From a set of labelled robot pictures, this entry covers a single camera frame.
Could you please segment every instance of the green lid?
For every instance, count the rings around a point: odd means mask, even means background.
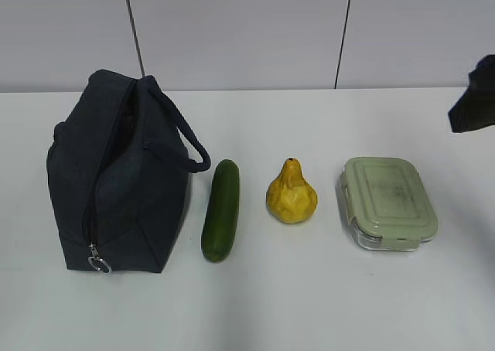
[[[341,178],[347,218],[381,247],[414,249],[432,239],[438,222],[416,168],[398,158],[353,158]]]

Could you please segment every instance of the black cloth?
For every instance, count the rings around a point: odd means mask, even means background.
[[[202,162],[189,159],[178,129]],[[94,270],[92,245],[112,271],[161,272],[189,173],[207,170],[210,157],[155,78],[99,70],[55,127],[46,164],[68,269]]]
[[[495,124],[495,55],[483,58],[469,74],[469,86],[449,112],[453,132]]]

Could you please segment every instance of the bag handle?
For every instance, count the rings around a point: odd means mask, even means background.
[[[161,160],[173,160],[175,163],[181,165],[185,170],[191,173],[203,172],[210,168],[211,160],[207,150],[200,144],[196,138],[193,130],[187,124],[186,119],[180,114],[177,106],[170,100],[159,88],[149,87],[148,92],[166,109],[170,114],[172,121],[177,126],[179,131],[189,141],[189,143],[198,151],[202,158],[202,162],[198,163],[189,157],[179,154],[170,146],[160,141],[152,139],[146,140],[143,144],[145,148],[151,150]]]

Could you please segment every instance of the zipper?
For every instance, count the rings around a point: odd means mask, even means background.
[[[94,178],[94,183],[91,187],[90,197],[87,201],[86,209],[83,218],[83,236],[86,237],[88,248],[90,250],[91,256],[87,258],[89,264],[99,272],[104,272],[105,274],[110,274],[112,272],[111,265],[107,263],[97,250],[98,245],[98,219],[96,211],[96,187],[98,180],[103,173],[103,171],[109,166],[108,161],[110,159],[111,150],[115,143],[115,135],[117,134],[118,123],[121,120],[121,116],[124,113],[125,105],[128,103],[131,97],[131,92],[134,90],[136,80],[133,84],[130,84],[125,94],[122,98],[121,105],[118,108],[117,115],[115,115],[114,122],[112,123],[112,128],[110,136],[108,137],[106,148],[101,156],[101,162],[98,168],[96,177]]]

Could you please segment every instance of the white wall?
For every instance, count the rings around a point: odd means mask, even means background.
[[[131,0],[168,90],[330,88],[347,0]]]
[[[0,91],[81,90],[101,67],[138,75],[125,0],[0,0]]]
[[[167,90],[331,88],[347,0],[131,0]],[[338,87],[464,86],[495,53],[493,0],[352,0]],[[0,91],[140,75],[125,0],[0,0]]]
[[[495,0],[352,0],[338,87],[454,87],[495,53]]]

